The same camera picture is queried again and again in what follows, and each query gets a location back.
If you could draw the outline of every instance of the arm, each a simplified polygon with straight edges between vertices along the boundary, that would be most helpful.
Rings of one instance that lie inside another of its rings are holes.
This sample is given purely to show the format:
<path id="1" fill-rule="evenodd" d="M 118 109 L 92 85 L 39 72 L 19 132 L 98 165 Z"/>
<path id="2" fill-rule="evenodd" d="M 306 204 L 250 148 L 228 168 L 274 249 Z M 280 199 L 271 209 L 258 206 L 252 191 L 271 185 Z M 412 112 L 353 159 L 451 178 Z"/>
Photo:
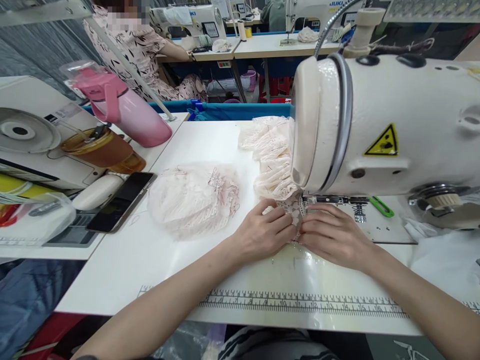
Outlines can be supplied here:
<path id="1" fill-rule="evenodd" d="M 181 46 L 175 45 L 170 39 L 161 37 L 151 26 L 143 26 L 143 28 L 133 31 L 132 34 L 135 36 L 135 42 L 147 53 L 162 54 L 180 62 L 190 60 L 189 54 Z"/>
<path id="2" fill-rule="evenodd" d="M 446 359 L 480 359 L 480 316 L 370 241 L 331 204 L 307 215 L 300 242 L 331 263 L 361 271 L 387 290 Z"/>
<path id="3" fill-rule="evenodd" d="M 268 207 L 275 209 L 262 215 Z M 143 294 L 103 325 L 73 356 L 138 359 L 158 349 L 211 289 L 243 265 L 270 257 L 291 241 L 292 217 L 262 200 L 238 230 L 213 250 Z"/>
<path id="4" fill-rule="evenodd" d="M 180 62 L 187 62 L 190 60 L 189 54 L 181 46 L 175 45 L 173 42 L 165 44 L 159 51 L 160 54 L 174 58 Z"/>

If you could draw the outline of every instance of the floral dress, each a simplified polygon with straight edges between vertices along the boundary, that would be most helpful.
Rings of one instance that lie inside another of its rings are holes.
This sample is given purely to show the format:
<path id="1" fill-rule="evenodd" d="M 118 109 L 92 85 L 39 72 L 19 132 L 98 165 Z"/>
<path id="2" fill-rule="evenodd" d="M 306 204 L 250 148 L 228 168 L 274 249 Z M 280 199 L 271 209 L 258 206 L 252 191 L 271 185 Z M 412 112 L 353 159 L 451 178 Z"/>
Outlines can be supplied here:
<path id="1" fill-rule="evenodd" d="M 138 23 L 140 22 L 138 19 L 117 18 L 117 14 L 108 13 L 106 9 L 100 6 L 94 5 L 94 9 L 93 18 L 95 21 L 106 32 L 118 50 L 136 68 L 148 86 L 158 94 L 160 100 L 200 99 L 203 102 L 207 101 L 205 86 L 197 75 L 188 75 L 177 87 L 170 86 L 159 78 L 159 66 L 155 60 L 155 55 L 168 41 L 158 35 L 150 25 Z M 119 23 L 125 23 L 126 21 L 133 21 L 136 24 L 119 25 Z M 83 27 L 105 65 L 117 74 L 130 89 L 146 101 L 153 101 L 86 21 L 83 21 Z"/>

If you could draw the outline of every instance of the smartphone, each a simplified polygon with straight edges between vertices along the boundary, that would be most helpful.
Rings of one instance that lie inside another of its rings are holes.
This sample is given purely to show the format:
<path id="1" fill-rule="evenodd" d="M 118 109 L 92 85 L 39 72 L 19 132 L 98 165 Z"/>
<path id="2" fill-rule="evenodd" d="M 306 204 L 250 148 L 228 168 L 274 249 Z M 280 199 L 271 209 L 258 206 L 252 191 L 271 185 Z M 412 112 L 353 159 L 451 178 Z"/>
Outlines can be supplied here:
<path id="1" fill-rule="evenodd" d="M 114 233 L 127 220 L 157 176 L 152 172 L 134 172 L 113 197 L 88 223 L 86 229 L 96 233 Z"/>

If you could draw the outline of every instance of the warning label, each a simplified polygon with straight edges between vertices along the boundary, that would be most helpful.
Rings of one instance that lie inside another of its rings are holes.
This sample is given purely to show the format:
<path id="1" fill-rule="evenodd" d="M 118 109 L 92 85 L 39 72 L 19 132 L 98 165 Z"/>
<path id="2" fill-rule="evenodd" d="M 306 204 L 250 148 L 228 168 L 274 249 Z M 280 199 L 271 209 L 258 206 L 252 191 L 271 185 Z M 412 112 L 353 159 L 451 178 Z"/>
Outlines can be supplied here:
<path id="1" fill-rule="evenodd" d="M 364 156 L 391 156 L 399 155 L 399 142 L 394 124 L 388 125 L 384 132 L 367 148 Z"/>

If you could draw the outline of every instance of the green tool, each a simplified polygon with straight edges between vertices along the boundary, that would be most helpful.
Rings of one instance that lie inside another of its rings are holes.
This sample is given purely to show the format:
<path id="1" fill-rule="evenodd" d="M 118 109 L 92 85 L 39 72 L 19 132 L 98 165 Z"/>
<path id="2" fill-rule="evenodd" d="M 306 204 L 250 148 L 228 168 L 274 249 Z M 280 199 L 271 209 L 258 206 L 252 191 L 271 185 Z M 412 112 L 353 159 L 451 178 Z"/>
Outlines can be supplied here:
<path id="1" fill-rule="evenodd" d="M 393 218 L 395 216 L 395 213 L 387 205 L 385 205 L 378 197 L 372 196 L 372 197 L 369 197 L 368 200 L 384 217 Z"/>

